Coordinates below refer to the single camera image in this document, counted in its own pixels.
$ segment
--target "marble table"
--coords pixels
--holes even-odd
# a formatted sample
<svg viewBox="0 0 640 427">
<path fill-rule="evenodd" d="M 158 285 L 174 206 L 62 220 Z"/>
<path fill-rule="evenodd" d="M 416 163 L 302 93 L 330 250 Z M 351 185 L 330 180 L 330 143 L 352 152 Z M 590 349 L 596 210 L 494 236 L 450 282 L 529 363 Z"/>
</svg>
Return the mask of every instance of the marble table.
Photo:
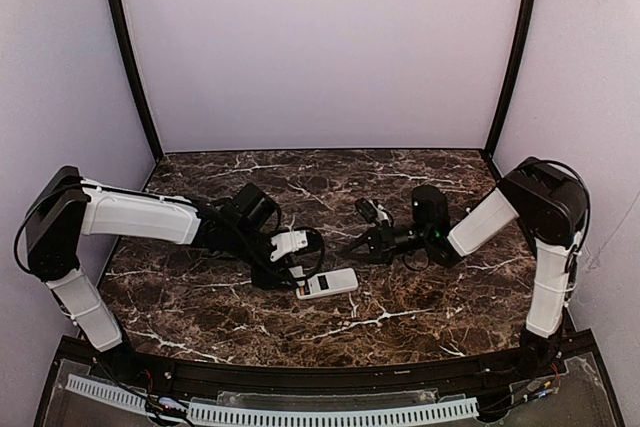
<svg viewBox="0 0 640 427">
<path fill-rule="evenodd" d="M 516 224 L 453 268 L 420 272 L 345 261 L 339 250 L 368 226 L 360 197 L 383 202 L 396 225 L 411 219 L 410 192 L 433 184 L 454 222 L 494 186 L 474 150 L 322 150 L 169 154 L 152 192 L 232 196 L 254 182 L 282 207 L 283 225 L 325 238 L 325 270 L 352 267 L 351 294 L 298 300 L 251 286 L 249 268 L 206 251 L 123 238 L 101 292 L 141 352 L 253 366 L 389 365 L 482 354 L 517 345 L 535 261 Z"/>
</svg>

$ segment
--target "white device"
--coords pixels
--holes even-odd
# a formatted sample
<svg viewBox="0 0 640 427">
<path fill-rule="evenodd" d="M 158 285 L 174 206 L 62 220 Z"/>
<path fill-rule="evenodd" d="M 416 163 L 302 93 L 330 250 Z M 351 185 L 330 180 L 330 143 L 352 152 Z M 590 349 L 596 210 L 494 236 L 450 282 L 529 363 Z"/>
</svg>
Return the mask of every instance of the white device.
<svg viewBox="0 0 640 427">
<path fill-rule="evenodd" d="M 358 288 L 358 278 L 353 269 L 341 269 L 317 274 L 296 289 L 301 299 L 318 299 L 328 295 L 343 294 Z"/>
</svg>

